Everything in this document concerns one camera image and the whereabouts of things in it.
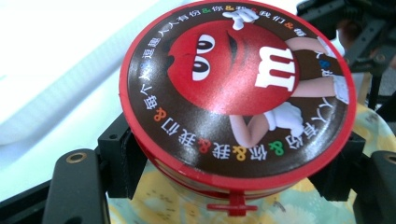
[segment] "cartoon eyes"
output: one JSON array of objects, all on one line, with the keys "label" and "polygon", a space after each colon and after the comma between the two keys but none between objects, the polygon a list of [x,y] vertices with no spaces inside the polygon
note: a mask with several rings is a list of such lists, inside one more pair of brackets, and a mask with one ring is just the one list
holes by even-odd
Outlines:
[{"label": "cartoon eyes", "polygon": [[208,53],[215,47],[215,39],[210,35],[201,35],[198,40],[197,53]]},{"label": "cartoon eyes", "polygon": [[[208,53],[215,47],[215,39],[210,35],[201,35],[198,39],[197,54]],[[207,59],[197,55],[195,56],[194,66],[192,68],[192,80],[204,80],[210,72],[210,64]]]}]

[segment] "round tin lid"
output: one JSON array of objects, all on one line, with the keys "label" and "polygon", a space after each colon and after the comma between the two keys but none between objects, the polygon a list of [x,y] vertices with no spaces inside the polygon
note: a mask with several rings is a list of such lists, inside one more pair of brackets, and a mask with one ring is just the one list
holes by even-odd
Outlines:
[{"label": "round tin lid", "polygon": [[306,21],[262,3],[202,1],[152,22],[120,72],[143,150],[226,189],[269,189],[323,167],[349,137],[347,65]]}]

